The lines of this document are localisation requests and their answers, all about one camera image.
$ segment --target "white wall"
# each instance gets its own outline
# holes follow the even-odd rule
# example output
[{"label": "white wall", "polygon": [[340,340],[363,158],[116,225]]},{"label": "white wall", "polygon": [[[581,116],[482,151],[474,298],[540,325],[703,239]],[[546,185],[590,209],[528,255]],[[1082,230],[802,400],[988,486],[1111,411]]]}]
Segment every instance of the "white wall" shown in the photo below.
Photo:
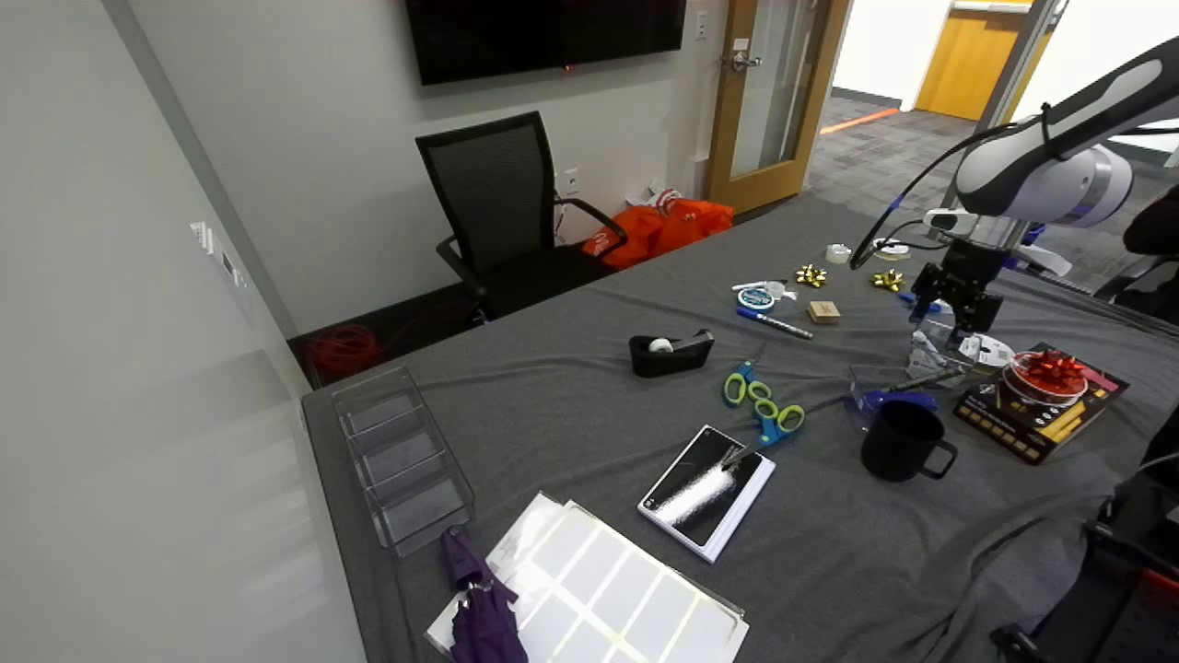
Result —
[{"label": "white wall", "polygon": [[[1175,0],[1072,0],[1050,47],[1041,51],[1015,116],[1040,114],[1040,104],[1057,104],[1139,51],[1179,36]],[[1175,151],[1179,135],[1127,138],[1152,151]]]},{"label": "white wall", "polygon": [[609,209],[706,151],[723,0],[685,51],[420,87],[400,0],[132,0],[293,332],[441,282],[450,225],[411,135],[538,105],[555,169]]},{"label": "white wall", "polygon": [[927,60],[942,36],[949,0],[854,0],[835,87],[899,99],[909,110],[920,95]]},{"label": "white wall", "polygon": [[0,660],[361,660],[292,356],[99,0],[7,0],[0,99]]}]

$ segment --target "table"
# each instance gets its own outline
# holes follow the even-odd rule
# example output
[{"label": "table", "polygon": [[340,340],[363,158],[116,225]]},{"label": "table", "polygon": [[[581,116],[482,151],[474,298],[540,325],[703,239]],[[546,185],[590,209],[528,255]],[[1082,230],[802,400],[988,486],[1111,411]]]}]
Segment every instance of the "table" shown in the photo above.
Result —
[{"label": "table", "polygon": [[[1079,521],[1170,411],[1175,329],[1006,272],[996,282],[1006,294],[996,336],[1015,351],[1052,341],[1131,383],[1047,464],[1015,459],[942,408],[945,438],[963,450],[955,470],[942,481],[893,486],[863,470],[854,421],[819,408],[775,451],[776,476],[717,563],[695,561],[632,509],[701,424],[756,442],[743,411],[717,396],[738,362],[751,356],[780,396],[802,403],[843,392],[850,368],[904,368],[909,325],[895,294],[869,286],[882,260],[827,267],[819,298],[834,298],[843,320],[819,329],[812,341],[734,318],[730,282],[823,266],[825,241],[854,241],[864,229],[864,217],[839,205],[797,200],[726,236],[309,392],[307,424],[369,660],[438,660],[422,626],[450,595],[433,548],[394,561],[376,543],[331,411],[355,383],[400,370],[416,378],[473,486],[473,542],[482,548],[546,488],[743,607],[751,632],[739,660],[996,660],[988,628],[1030,626],[1068,588],[1082,556]],[[717,340],[701,370],[629,375],[629,336],[695,329]]]}]

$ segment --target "floor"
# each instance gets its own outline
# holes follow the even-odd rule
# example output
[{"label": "floor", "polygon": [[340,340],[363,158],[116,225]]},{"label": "floor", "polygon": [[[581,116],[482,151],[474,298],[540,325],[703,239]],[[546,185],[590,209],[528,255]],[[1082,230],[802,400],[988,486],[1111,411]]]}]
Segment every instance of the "floor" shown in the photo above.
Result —
[{"label": "floor", "polygon": [[[936,153],[974,132],[974,122],[904,114],[893,104],[834,90],[823,116],[825,132],[814,144],[807,194],[882,217],[882,209],[917,175]],[[942,205],[955,175],[955,158],[933,169],[895,209],[895,219],[920,217]],[[1040,241],[1072,260],[1068,286],[1096,291],[1115,272],[1148,257],[1122,251],[1127,219],[1163,194],[1179,174],[1136,162],[1139,185],[1127,205],[1100,229],[1050,229]],[[416,345],[450,340],[473,329],[473,302],[455,291],[430,291],[422,298],[292,340],[312,385],[323,385],[355,368],[410,352]]]},{"label": "floor", "polygon": [[[974,132],[974,122],[936,116],[936,114],[893,114],[882,99],[863,99],[846,90],[834,90],[825,104],[825,132],[814,138],[807,194],[839,203],[864,217],[882,217],[882,209],[917,175],[933,158],[938,158],[949,144]],[[942,162],[917,185],[906,203],[895,209],[895,219],[920,217],[924,209],[938,205],[956,158]],[[1136,167],[1136,190],[1119,212],[1111,212],[1096,229],[1050,229],[1040,236],[1040,245],[1050,245],[1072,260],[1068,286],[1096,291],[1122,267],[1139,267],[1152,257],[1127,255],[1119,230],[1136,219],[1142,205],[1162,200],[1179,174],[1163,167],[1131,158]]]}]

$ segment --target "wall-mounted tv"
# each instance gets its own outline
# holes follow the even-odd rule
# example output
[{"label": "wall-mounted tv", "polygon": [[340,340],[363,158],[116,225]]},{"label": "wall-mounted tv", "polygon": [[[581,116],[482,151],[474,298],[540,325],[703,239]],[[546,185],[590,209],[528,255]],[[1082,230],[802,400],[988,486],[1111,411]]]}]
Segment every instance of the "wall-mounted tv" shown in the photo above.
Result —
[{"label": "wall-mounted tv", "polygon": [[422,85],[679,51],[685,0],[406,0]]}]

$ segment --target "green scissors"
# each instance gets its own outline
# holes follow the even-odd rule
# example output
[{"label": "green scissors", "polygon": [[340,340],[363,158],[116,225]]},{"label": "green scissors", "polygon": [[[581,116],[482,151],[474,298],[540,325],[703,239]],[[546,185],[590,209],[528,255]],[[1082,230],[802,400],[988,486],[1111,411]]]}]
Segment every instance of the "green scissors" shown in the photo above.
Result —
[{"label": "green scissors", "polygon": [[730,408],[751,403],[751,417],[759,421],[762,444],[787,442],[802,424],[802,403],[776,403],[771,383],[756,378],[751,362],[739,362],[723,385],[723,396]]}]

